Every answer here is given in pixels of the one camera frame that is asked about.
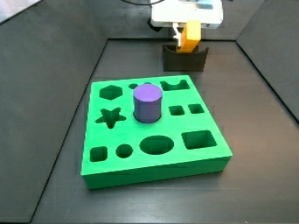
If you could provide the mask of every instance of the gray tabletop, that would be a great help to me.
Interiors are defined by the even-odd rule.
[[[162,41],[109,40],[92,81],[164,73]],[[209,47],[189,73],[233,152],[224,172],[89,191],[80,177],[89,91],[41,196],[33,223],[297,222],[299,129],[234,42]]]

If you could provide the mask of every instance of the black panel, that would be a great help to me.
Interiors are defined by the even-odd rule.
[[[28,222],[106,38],[82,0],[0,26],[0,221]]]
[[[237,43],[299,120],[299,1],[267,0]]]
[[[161,41],[106,42],[92,81],[164,73]],[[299,129],[233,42],[189,73],[233,157],[224,172],[89,191],[80,176],[89,94],[72,123],[33,223],[291,223],[299,221]]]

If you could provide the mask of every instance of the small square hole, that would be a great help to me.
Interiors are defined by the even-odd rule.
[[[100,162],[108,159],[108,148],[106,147],[96,147],[89,151],[89,161]]]
[[[190,104],[188,107],[192,114],[200,114],[204,112],[200,104]]]
[[[169,111],[170,111],[172,116],[182,116],[184,115],[182,106],[170,106]]]

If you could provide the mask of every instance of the green shape sorter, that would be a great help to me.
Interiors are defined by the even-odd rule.
[[[133,116],[133,88],[162,90],[157,122]],[[222,171],[232,156],[188,75],[93,82],[81,159],[88,189]]]

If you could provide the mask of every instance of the rectangular hole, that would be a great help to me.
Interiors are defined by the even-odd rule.
[[[208,130],[198,130],[181,133],[184,146],[188,150],[216,146],[214,139]]]
[[[89,150],[89,161],[100,162],[108,159],[108,148],[96,147]]]
[[[200,104],[189,104],[188,108],[192,114],[200,114],[204,112]]]

